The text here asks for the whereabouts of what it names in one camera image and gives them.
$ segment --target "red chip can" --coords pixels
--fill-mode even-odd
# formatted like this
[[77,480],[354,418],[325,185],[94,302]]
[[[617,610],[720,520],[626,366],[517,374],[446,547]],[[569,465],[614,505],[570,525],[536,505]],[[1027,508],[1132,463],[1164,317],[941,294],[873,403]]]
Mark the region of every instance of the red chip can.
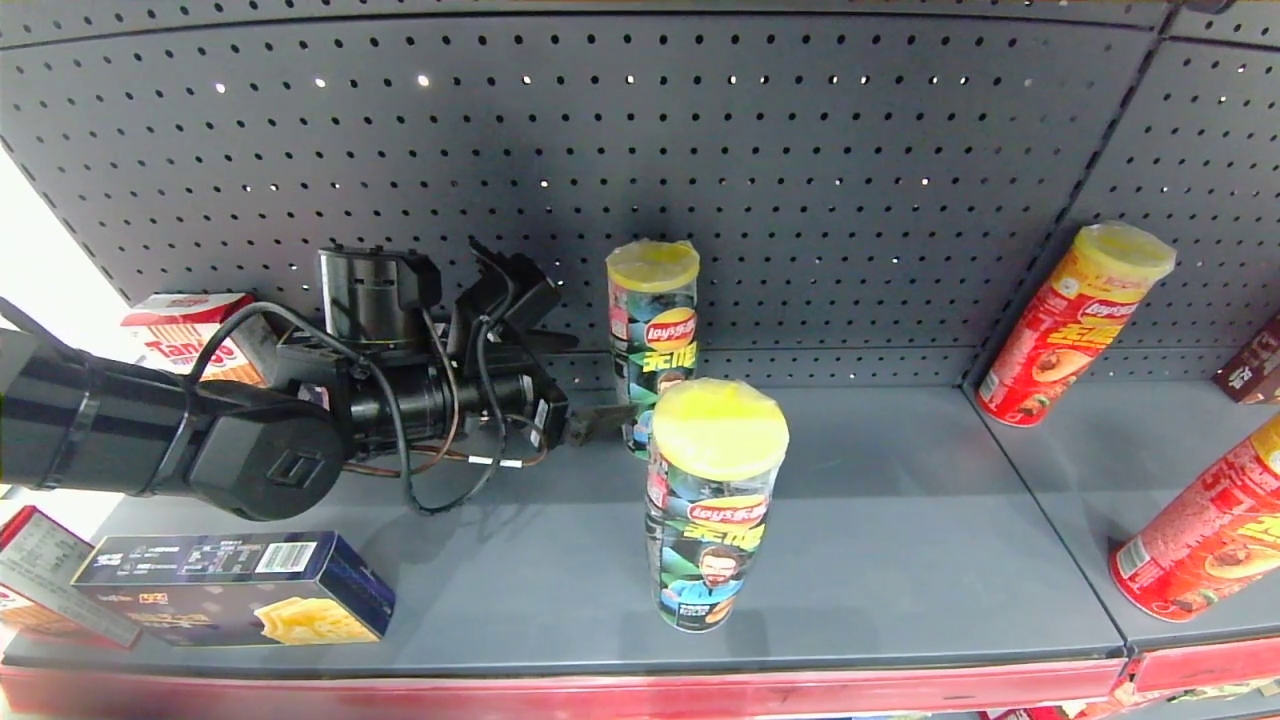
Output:
[[978,405],[1009,425],[1043,420],[1175,258],[1172,247],[1124,223],[1082,228],[979,386]]
[[1183,623],[1280,568],[1280,415],[1199,474],[1112,553],[1111,579]]

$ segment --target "robotic arm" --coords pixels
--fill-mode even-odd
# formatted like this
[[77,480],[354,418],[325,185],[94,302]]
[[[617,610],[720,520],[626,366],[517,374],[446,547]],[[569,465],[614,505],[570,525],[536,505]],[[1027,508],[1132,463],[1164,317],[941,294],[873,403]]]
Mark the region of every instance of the robotic arm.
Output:
[[[352,459],[394,450],[403,466],[392,474],[417,510],[456,507],[483,487],[500,452],[471,492],[430,509],[412,495],[411,443],[444,441],[447,450],[463,416],[488,415],[503,436],[506,418],[531,416],[536,442],[554,447],[568,402],[532,348],[576,345],[531,329],[559,302],[531,260],[474,251],[484,273],[458,300],[444,356],[428,314],[440,299],[439,272],[416,254],[323,251],[328,332],[253,304],[210,338],[186,377],[70,348],[0,299],[0,315],[19,328],[0,331],[0,479],[191,496],[279,520],[319,502]],[[236,325],[264,313],[296,328],[278,348],[271,389],[200,382]]]

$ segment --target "shelf surface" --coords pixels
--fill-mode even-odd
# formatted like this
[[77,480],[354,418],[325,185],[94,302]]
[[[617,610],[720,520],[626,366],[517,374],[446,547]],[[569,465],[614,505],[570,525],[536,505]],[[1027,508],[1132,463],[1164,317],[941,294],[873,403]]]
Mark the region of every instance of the shelf surface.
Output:
[[[241,678],[503,676],[995,665],[1114,656],[1121,639],[965,396],[777,389],[791,425],[759,560],[703,634],[653,606],[644,466],[620,443],[503,471],[420,518],[393,480],[344,477],[320,506],[251,524],[127,498],[102,534],[335,529],[398,593],[376,644],[134,652],[18,641],[5,662]],[[425,487],[468,480],[449,466]]]
[[1280,573],[1189,623],[1147,615],[1107,574],[1110,547],[1275,413],[1235,405],[1210,382],[1121,382],[1073,387],[1036,428],[987,421],[1125,638],[1158,650],[1280,633]]

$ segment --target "red shelf edge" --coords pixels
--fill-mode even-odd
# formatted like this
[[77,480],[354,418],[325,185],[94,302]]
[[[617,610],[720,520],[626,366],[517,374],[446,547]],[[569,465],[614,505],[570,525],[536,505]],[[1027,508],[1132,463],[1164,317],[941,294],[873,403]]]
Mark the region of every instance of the red shelf edge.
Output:
[[14,711],[100,720],[709,720],[1021,707],[1102,697],[1124,659],[692,676],[223,680],[0,666]]
[[1138,692],[1183,691],[1280,676],[1280,637],[1139,653]]

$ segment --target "pegboard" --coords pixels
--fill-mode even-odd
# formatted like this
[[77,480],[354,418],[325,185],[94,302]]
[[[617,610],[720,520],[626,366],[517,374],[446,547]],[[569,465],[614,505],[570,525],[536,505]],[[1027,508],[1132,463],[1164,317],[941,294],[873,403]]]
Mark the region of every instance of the pegboard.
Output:
[[541,263],[564,291],[547,325],[603,350],[604,256],[650,236],[701,251],[709,347],[973,348],[1148,41],[952,17],[248,24],[5,51],[0,128],[131,300],[319,313],[334,241],[428,252],[451,297],[476,237]]
[[1192,380],[1210,378],[1235,355],[1235,348],[1111,347],[1084,373],[1087,380]]
[[1280,54],[1160,47],[1071,210],[1074,222],[1119,218],[1178,250],[1116,347],[1234,351],[1280,309],[1277,101]]
[[[699,356],[698,374],[764,387],[948,386],[960,382],[973,360],[974,351],[961,347],[712,350]],[[616,387],[607,352],[552,355],[543,365],[564,388]]]
[[1174,36],[1280,47],[1280,4],[1236,1],[1221,15],[1183,12]]
[[[786,12],[916,13],[1153,27],[1161,3],[1089,3],[1080,0],[760,0],[754,3],[671,0],[609,3],[609,12]],[[0,47],[177,28],[279,20],[349,19],[365,15],[431,13],[536,13],[596,10],[585,3],[544,0],[95,0],[93,3],[0,4]]]

